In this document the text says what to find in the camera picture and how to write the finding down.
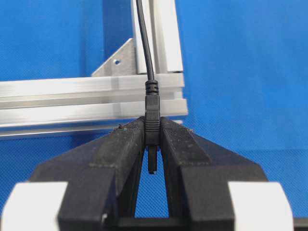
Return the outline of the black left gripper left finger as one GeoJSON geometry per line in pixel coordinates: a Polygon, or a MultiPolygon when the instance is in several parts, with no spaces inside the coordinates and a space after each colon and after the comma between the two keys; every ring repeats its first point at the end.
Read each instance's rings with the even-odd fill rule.
{"type": "Polygon", "coordinates": [[[67,182],[57,216],[60,230],[101,231],[134,216],[144,148],[140,117],[39,164],[29,181],[67,182]]]}

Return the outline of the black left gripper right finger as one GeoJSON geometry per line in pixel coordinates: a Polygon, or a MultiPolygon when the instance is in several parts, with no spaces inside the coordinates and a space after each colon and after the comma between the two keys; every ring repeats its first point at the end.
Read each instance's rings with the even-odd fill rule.
{"type": "Polygon", "coordinates": [[[160,145],[169,215],[178,231],[232,231],[229,181],[264,181],[261,166],[168,118],[160,145]]]}

